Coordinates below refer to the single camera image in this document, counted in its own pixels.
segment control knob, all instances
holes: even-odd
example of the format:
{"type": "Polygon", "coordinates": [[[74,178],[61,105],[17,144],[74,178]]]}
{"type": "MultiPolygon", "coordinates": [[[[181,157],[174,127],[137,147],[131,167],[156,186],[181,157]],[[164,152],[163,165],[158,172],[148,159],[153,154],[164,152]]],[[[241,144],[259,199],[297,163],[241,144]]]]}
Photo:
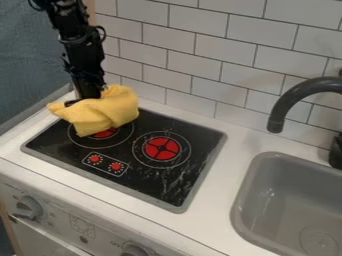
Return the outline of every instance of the control knob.
{"type": "Polygon", "coordinates": [[[127,245],[120,256],[151,256],[145,249],[138,245],[127,245]]]}
{"type": "Polygon", "coordinates": [[[31,196],[24,196],[16,204],[15,217],[36,220],[43,216],[44,210],[40,203],[31,196]]]}

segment white subway tile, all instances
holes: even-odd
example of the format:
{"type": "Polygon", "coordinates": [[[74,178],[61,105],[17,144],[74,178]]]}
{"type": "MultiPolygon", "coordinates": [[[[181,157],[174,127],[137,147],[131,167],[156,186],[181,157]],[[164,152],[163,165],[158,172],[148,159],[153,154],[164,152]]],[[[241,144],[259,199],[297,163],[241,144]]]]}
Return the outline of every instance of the white subway tile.
{"type": "Polygon", "coordinates": [[[142,0],[117,0],[118,16],[126,19],[167,25],[168,6],[142,0]]]}
{"type": "Polygon", "coordinates": [[[179,4],[191,7],[197,7],[198,0],[158,0],[159,2],[169,3],[169,4],[179,4]]]}
{"type": "Polygon", "coordinates": [[[120,76],[118,76],[118,75],[106,73],[104,78],[105,78],[105,81],[108,85],[120,84],[121,83],[120,76]]]}
{"type": "Polygon", "coordinates": [[[196,54],[244,65],[252,65],[256,45],[197,35],[196,54]]]}
{"type": "Polygon", "coordinates": [[[322,0],[269,0],[265,17],[298,24],[337,29],[342,4],[322,0]]]}
{"type": "Polygon", "coordinates": [[[106,56],[102,62],[105,71],[141,80],[142,64],[116,57],[106,56]]]}
{"type": "Polygon", "coordinates": [[[342,70],[342,60],[329,59],[324,76],[339,76],[340,70],[342,70]]]}
{"type": "Polygon", "coordinates": [[[195,77],[192,94],[243,107],[247,89],[195,77]]]}
{"type": "Polygon", "coordinates": [[[107,37],[102,46],[106,54],[119,56],[119,39],[107,37]]]}
{"type": "Polygon", "coordinates": [[[97,15],[96,21],[98,25],[101,25],[106,29],[107,34],[110,36],[141,42],[142,26],[140,22],[104,15],[97,15]]]}
{"type": "Polygon", "coordinates": [[[297,25],[230,15],[228,38],[291,49],[297,25]]]}
{"type": "Polygon", "coordinates": [[[166,67],[166,50],[129,41],[120,41],[121,57],[146,64],[166,67]]]}
{"type": "Polygon", "coordinates": [[[213,80],[219,80],[220,67],[220,61],[209,60],[178,52],[169,52],[168,68],[171,70],[213,80]]]}
{"type": "Polygon", "coordinates": [[[123,78],[122,83],[123,85],[132,87],[141,98],[152,100],[162,104],[165,103],[166,89],[164,88],[160,88],[152,84],[143,83],[129,78],[123,78]]]}
{"type": "Polygon", "coordinates": [[[144,24],[144,43],[180,52],[193,53],[195,34],[177,29],[144,24]]]}
{"type": "Polygon", "coordinates": [[[116,0],[97,0],[95,10],[98,13],[116,15],[116,0]]]}
{"type": "MultiPolygon", "coordinates": [[[[246,108],[270,114],[274,104],[278,99],[279,96],[249,91],[246,108]]],[[[286,118],[299,122],[306,122],[308,120],[310,110],[311,104],[306,102],[298,102],[290,109],[286,118]]]]}
{"type": "Polygon", "coordinates": [[[315,105],[310,115],[309,124],[341,131],[342,111],[315,105]]]}
{"type": "Polygon", "coordinates": [[[144,81],[177,91],[190,93],[191,76],[189,75],[145,65],[144,81]]]}
{"type": "Polygon", "coordinates": [[[268,115],[223,103],[217,104],[216,119],[266,132],[268,115]]]}
{"type": "Polygon", "coordinates": [[[284,75],[260,69],[223,63],[222,82],[279,94],[284,75]]]}
{"type": "Polygon", "coordinates": [[[225,36],[228,15],[171,5],[170,26],[203,34],[225,36]]]}
{"type": "Polygon", "coordinates": [[[329,149],[331,142],[337,134],[332,131],[286,120],[284,130],[278,136],[303,142],[315,147],[329,149]]]}
{"type": "Polygon", "coordinates": [[[214,117],[215,102],[190,94],[167,90],[166,104],[200,115],[214,117]]]}
{"type": "Polygon", "coordinates": [[[342,31],[300,26],[295,50],[342,58],[341,45],[342,31]]]}
{"type": "Polygon", "coordinates": [[[259,46],[255,67],[300,77],[322,76],[327,58],[259,46]]]}
{"type": "Polygon", "coordinates": [[[265,0],[201,0],[200,8],[261,17],[265,0]]]}
{"type": "MultiPolygon", "coordinates": [[[[293,86],[296,86],[297,84],[304,82],[304,81],[305,79],[292,77],[292,76],[286,76],[283,93],[291,89],[293,86]]],[[[317,94],[304,98],[303,101],[315,103],[315,104],[322,105],[322,106],[342,109],[342,96],[337,93],[332,93],[332,92],[317,93],[317,94]]]]}

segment stove knob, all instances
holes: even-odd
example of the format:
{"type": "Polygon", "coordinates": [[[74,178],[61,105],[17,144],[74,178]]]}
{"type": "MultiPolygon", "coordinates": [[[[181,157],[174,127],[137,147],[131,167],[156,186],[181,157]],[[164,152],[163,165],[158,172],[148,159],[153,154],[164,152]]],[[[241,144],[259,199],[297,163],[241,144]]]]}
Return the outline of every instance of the stove knob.
{"type": "Polygon", "coordinates": [[[43,214],[43,207],[36,199],[30,196],[24,196],[17,202],[16,212],[13,215],[18,218],[36,220],[43,214]]]}
{"type": "Polygon", "coordinates": [[[111,168],[112,168],[112,171],[120,171],[121,164],[118,162],[112,163],[111,168]]]}
{"type": "Polygon", "coordinates": [[[127,245],[120,256],[150,256],[150,254],[138,245],[127,245]]]}
{"type": "Polygon", "coordinates": [[[92,163],[98,163],[98,162],[100,162],[100,160],[101,160],[101,158],[100,158],[99,155],[92,155],[92,156],[90,156],[90,161],[92,163]]]}

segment oven door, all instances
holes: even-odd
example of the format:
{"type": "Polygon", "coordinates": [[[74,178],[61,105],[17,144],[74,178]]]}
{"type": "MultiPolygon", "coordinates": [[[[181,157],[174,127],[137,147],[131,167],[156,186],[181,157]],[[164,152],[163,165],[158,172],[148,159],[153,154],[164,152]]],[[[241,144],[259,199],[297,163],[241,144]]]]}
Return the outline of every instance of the oven door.
{"type": "Polygon", "coordinates": [[[9,218],[23,256],[91,256],[25,220],[9,218]]]}

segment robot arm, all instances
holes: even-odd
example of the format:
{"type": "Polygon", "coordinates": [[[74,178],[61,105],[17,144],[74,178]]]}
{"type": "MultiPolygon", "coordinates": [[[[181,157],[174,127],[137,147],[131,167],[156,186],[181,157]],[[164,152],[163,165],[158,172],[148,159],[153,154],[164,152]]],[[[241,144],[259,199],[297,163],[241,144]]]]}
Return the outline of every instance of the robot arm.
{"type": "Polygon", "coordinates": [[[65,70],[71,75],[81,99],[100,98],[105,88],[102,42],[106,32],[101,26],[90,26],[87,7],[82,0],[28,0],[37,11],[46,11],[59,41],[65,47],[62,55],[65,70]]]}

